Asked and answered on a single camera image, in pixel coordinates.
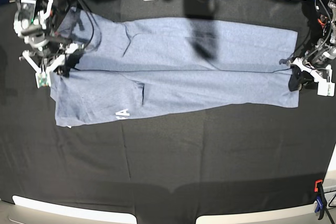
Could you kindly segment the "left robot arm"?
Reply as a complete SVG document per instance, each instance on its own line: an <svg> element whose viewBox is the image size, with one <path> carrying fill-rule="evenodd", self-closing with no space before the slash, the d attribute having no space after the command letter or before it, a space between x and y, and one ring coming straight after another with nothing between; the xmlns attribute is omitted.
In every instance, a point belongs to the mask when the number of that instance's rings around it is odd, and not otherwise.
<svg viewBox="0 0 336 224"><path fill-rule="evenodd" d="M332 97L335 92L335 83L332 82L332 62L335 61L335 0L310 1L314 3L322 35L300 55L293 52L279 63L286 64L292 70L288 83L291 92L315 84L318 95Z"/></svg>

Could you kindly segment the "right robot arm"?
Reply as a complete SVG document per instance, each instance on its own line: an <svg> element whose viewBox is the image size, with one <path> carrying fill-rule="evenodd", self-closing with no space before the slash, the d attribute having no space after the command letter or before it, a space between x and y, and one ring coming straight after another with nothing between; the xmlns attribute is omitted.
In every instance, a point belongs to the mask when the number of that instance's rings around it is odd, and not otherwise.
<svg viewBox="0 0 336 224"><path fill-rule="evenodd" d="M50 72L67 75L68 58L84 49L84 45L58 32L62 19L69 11L69 4L64 8L55 5L54 0L16 0L16 4L14 31L31 47L22 52L20 60L27 61L40 75Z"/></svg>

